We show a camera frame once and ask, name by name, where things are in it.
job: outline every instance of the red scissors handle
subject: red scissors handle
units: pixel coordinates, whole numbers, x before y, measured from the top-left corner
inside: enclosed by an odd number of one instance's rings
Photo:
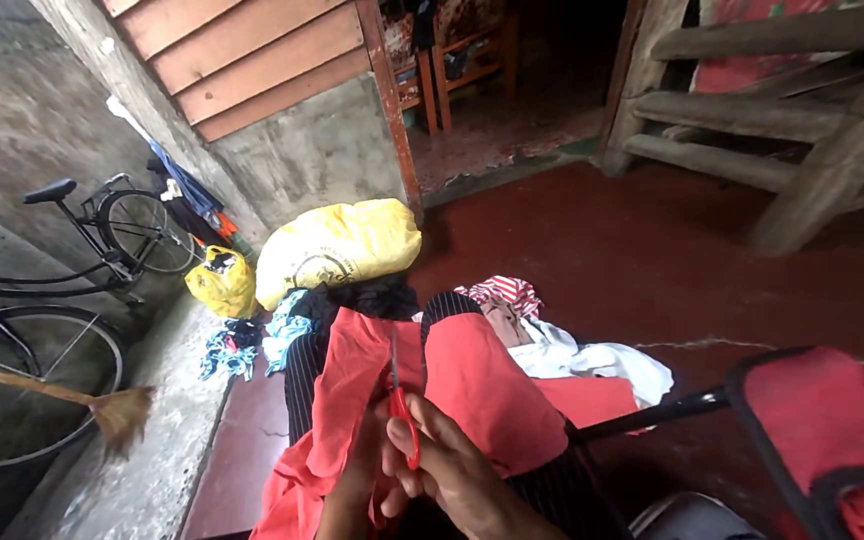
[[[389,393],[389,416],[397,416],[409,425],[409,431],[412,432],[412,455],[406,456],[406,463],[413,471],[419,468],[419,431],[416,429],[416,423],[412,420],[412,414],[409,408],[405,406],[405,392],[402,387],[394,388]]]

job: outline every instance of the bicycle wheel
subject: bicycle wheel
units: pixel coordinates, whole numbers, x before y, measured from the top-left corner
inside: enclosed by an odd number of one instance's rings
[[[155,193],[114,191],[102,200],[95,217],[102,241],[120,252],[128,264],[142,261],[145,270],[180,274],[196,262],[198,244],[172,221]]]
[[[41,380],[93,396],[122,382],[118,331],[97,313],[65,305],[0,309],[35,355]],[[27,373],[16,348],[0,337],[0,370]],[[0,383],[0,471],[51,457],[94,429],[88,407]]]

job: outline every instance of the yellow plastic bag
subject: yellow plastic bag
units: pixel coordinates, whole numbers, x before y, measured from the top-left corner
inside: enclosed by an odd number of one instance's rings
[[[272,311],[286,291],[341,286],[405,270],[423,246],[398,199],[311,209],[273,232],[255,269],[255,296]]]
[[[206,266],[217,256],[229,254],[232,264],[225,271],[213,272]],[[220,317],[248,319],[256,312],[256,275],[245,257],[220,246],[205,249],[205,262],[185,276],[185,284],[192,295],[205,303]]]

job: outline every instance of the scissors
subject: scissors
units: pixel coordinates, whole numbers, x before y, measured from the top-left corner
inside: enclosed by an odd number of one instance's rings
[[[416,429],[416,423],[412,419],[412,414],[409,408],[405,405],[405,392],[399,386],[399,364],[397,362],[397,341],[399,333],[393,326],[391,330],[391,360],[389,360],[389,372],[391,373],[391,388],[389,390],[389,417],[397,416],[409,425],[409,431],[412,432],[412,448],[414,453],[406,456],[406,462],[409,468],[413,471],[419,468],[419,431]]]

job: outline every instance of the red and white striped fabric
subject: red and white striped fabric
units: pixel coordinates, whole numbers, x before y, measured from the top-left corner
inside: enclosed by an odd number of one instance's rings
[[[512,308],[522,316],[538,317],[539,306],[544,306],[543,301],[536,296],[536,289],[532,283],[518,277],[492,276],[470,288],[459,285],[455,287],[455,292],[470,297],[479,304],[496,296],[511,304]]]

